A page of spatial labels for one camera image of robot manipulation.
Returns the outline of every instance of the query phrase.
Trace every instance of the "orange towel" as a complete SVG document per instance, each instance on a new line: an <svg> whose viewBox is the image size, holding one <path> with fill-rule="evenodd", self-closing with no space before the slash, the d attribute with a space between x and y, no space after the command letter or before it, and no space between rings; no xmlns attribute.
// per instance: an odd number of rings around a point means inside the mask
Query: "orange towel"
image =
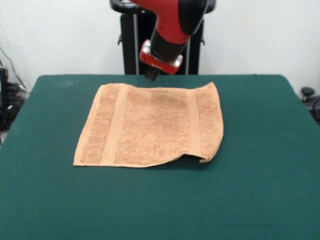
<svg viewBox="0 0 320 240"><path fill-rule="evenodd" d="M73 165L146 168L183 155L207 163L223 133L212 82L196 89L106 84L95 95Z"/></svg>

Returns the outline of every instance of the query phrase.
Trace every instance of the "green table surface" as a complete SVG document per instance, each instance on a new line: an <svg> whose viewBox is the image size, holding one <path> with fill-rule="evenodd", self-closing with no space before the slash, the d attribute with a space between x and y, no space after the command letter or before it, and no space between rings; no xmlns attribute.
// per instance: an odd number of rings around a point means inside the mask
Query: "green table surface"
<svg viewBox="0 0 320 240"><path fill-rule="evenodd" d="M211 163L73 166L100 85L211 81ZM42 76L0 149L0 208L0 240L320 240L320 129L280 75Z"/></svg>

